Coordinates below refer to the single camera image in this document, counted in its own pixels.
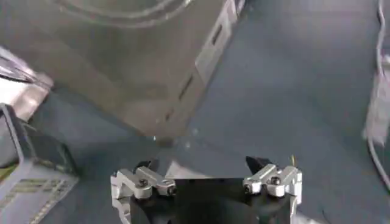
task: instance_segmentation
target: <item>cable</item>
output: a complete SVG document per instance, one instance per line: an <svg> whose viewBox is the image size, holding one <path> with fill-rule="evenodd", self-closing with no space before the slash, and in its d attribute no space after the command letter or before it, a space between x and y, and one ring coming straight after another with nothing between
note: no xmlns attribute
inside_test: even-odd
<svg viewBox="0 0 390 224"><path fill-rule="evenodd" d="M385 70L382 65L382 45L386 37L386 19L383 13L383 0L378 0L378 15L380 22L380 30L378 34L378 43L377 43L377 69L378 73L383 77L386 77Z"/></svg>
<svg viewBox="0 0 390 224"><path fill-rule="evenodd" d="M381 165L381 162L378 158L378 155L375 151L374 143L372 142L371 139L368 140L368 148L370 150L371 158L377 167L378 173L382 177L383 182L385 183L388 191L390 192L390 179L388 175L386 174L386 171L384 170L383 166Z"/></svg>
<svg viewBox="0 0 390 224"><path fill-rule="evenodd" d="M383 69L382 52L381 52L382 45L386 37L386 20L383 14L383 0L378 0L378 15L379 15L381 27L378 34L378 43L377 43L377 69L378 69L378 75L383 76L387 82L389 80L389 77L386 76L385 70ZM375 150L374 142L372 139L368 139L367 141L368 141L368 148L370 151L371 158L378 170L379 175L381 176L388 191L390 192L390 179L378 158L377 152Z"/></svg>
<svg viewBox="0 0 390 224"><path fill-rule="evenodd" d="M0 79L5 79L5 80L11 81L11 82L18 82L18 83L25 83L25 84L33 84L32 81L27 80L27 79L12 78L12 77L5 76L5 75L2 75L2 74L0 74Z"/></svg>

